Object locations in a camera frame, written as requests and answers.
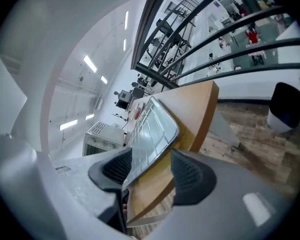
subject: metal railing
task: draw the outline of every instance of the metal railing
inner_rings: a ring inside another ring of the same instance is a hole
[[[217,65],[218,63],[238,58],[243,55],[249,55],[252,53],[266,51],[270,49],[276,49],[281,47],[291,47],[291,46],[300,46],[300,38],[291,38],[291,39],[283,39],[283,40],[274,40],[268,41],[266,43],[259,43],[257,45],[252,45],[250,47],[244,47],[239,49],[236,52],[228,53],[226,55],[217,57],[215,59],[211,59],[210,61],[200,64],[184,73],[183,70],[183,62],[187,57],[198,51],[199,49],[203,48],[204,46],[210,44],[211,42],[217,40],[218,38],[237,30],[240,27],[244,27],[255,21],[275,16],[279,14],[283,14],[286,12],[283,6],[275,5],[265,10],[261,10],[250,15],[244,16],[243,18],[230,23],[226,27],[222,28],[221,30],[216,31],[215,33],[208,36],[206,39],[192,47],[189,44],[189,41],[184,39],[185,32],[187,27],[190,26],[190,35],[192,28],[196,27],[194,24],[194,18],[204,10],[210,3],[214,2],[215,0],[203,0],[202,2],[198,3],[195,0],[183,0],[179,4],[177,4],[174,9],[172,9],[163,20],[159,23],[157,22],[157,27],[155,30],[149,35],[146,40],[146,36],[149,32],[150,26],[155,19],[156,13],[159,10],[162,2],[164,0],[148,0],[146,3],[146,7],[144,8],[143,14],[148,15],[147,18],[143,18],[140,22],[138,34],[137,36],[142,38],[137,38],[134,51],[132,55],[132,62],[131,68],[139,71],[140,73],[146,75],[147,77],[151,78],[153,81],[162,84],[162,89],[167,87],[168,89],[173,89],[179,87],[176,83],[181,78],[188,76],[190,74],[194,74],[202,69],[208,68],[213,65]],[[183,19],[180,24],[172,30],[172,25],[175,23],[177,18],[183,13]],[[168,19],[175,14],[174,21],[172,22],[171,26],[167,24]],[[167,25],[169,31],[163,31],[162,29]],[[158,32],[163,32],[163,36],[160,39],[160,42],[155,48],[154,52],[150,54],[149,46],[153,42]],[[176,47],[176,51],[174,52],[173,56],[167,58],[167,54],[169,53],[172,47]],[[142,63],[141,60],[145,53],[148,52],[150,56],[150,62],[148,65],[146,63]],[[233,75],[245,74],[245,73],[252,73],[252,72],[260,72],[260,71],[269,71],[269,70],[285,70],[285,69],[300,69],[300,63],[277,63],[277,64],[270,64],[270,65],[258,65],[244,69],[238,70],[231,70],[228,72],[222,72],[216,74],[214,76],[207,76],[201,79],[197,79],[191,82],[188,82],[184,85],[191,85],[199,82],[209,81],[213,79],[218,79],[222,77],[228,77]]]

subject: trash bin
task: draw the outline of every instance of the trash bin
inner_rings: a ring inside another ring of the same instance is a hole
[[[300,91],[284,82],[276,84],[269,106],[267,124],[277,134],[288,132],[300,123]]]

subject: ceiling light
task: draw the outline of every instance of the ceiling light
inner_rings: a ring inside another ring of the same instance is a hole
[[[91,59],[88,57],[88,55],[86,55],[83,59],[83,61],[90,67],[90,69],[92,69],[93,72],[97,71],[96,66],[93,64],[93,62],[91,61]]]
[[[88,119],[90,119],[90,118],[93,118],[94,116],[95,116],[95,114],[87,115],[87,116],[85,117],[85,120],[88,120]]]
[[[74,126],[75,124],[77,124],[77,122],[78,122],[78,120],[73,120],[71,122],[67,122],[67,123],[61,124],[59,130],[62,131],[64,129],[70,127],[70,126]]]
[[[104,82],[105,84],[107,84],[107,83],[108,83],[108,80],[107,80],[107,79],[105,79],[105,77],[104,77],[104,76],[101,76],[101,81],[102,81],[102,82]]]
[[[127,11],[125,12],[124,30],[126,30],[127,27],[128,27],[128,15],[129,15],[129,11],[127,10]]]

